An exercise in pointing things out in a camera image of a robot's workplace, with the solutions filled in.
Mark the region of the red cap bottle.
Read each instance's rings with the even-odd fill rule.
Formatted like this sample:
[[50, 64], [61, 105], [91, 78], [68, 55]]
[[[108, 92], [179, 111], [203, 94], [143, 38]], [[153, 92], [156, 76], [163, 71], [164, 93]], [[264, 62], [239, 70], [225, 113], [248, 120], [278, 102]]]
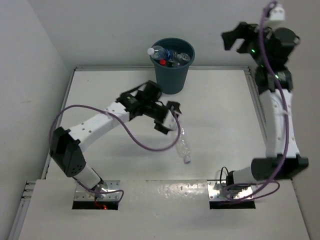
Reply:
[[167, 61], [166, 61], [165, 59], [159, 60], [159, 64], [160, 64], [161, 66], [168, 66], [168, 63], [167, 63]]

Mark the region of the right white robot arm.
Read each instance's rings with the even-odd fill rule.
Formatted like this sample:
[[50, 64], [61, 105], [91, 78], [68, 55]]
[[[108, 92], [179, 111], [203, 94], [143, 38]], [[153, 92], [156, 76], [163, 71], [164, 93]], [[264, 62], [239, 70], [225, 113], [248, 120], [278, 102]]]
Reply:
[[309, 166], [309, 159], [298, 149], [292, 121], [293, 78], [286, 67], [289, 55], [300, 43], [290, 29], [260, 28], [258, 24], [240, 22], [231, 31], [221, 34], [226, 51], [238, 39], [237, 49], [255, 60], [254, 81], [263, 110], [265, 157], [254, 158], [243, 169], [233, 170], [226, 177], [227, 186], [244, 186], [295, 177]]

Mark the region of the tall water bottle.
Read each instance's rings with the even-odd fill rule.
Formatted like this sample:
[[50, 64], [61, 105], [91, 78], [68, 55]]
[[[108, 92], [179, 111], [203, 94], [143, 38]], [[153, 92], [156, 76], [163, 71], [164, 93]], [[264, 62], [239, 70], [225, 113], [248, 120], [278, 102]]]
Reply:
[[147, 54], [154, 60], [172, 61], [178, 53], [175, 50], [167, 49], [159, 45], [155, 45], [147, 49]]

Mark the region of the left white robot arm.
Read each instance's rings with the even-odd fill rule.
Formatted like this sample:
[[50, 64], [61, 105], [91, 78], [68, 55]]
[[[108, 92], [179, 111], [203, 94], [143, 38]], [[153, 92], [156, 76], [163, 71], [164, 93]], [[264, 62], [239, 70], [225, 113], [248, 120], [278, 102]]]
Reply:
[[95, 197], [123, 193], [122, 189], [106, 184], [87, 164], [84, 152], [96, 140], [117, 126], [122, 126], [131, 139], [145, 150], [163, 152], [172, 148], [178, 142], [177, 138], [169, 146], [153, 149], [139, 142], [126, 126], [127, 122], [136, 117], [147, 116], [153, 119], [155, 130], [165, 135], [171, 131], [180, 132], [181, 125], [178, 120], [181, 114], [180, 103], [168, 101], [167, 104], [163, 104], [161, 96], [160, 86], [149, 80], [122, 92], [106, 109], [85, 106], [86, 109], [96, 111], [97, 115], [68, 129], [62, 126], [50, 129], [50, 157], [68, 178], [74, 179]]

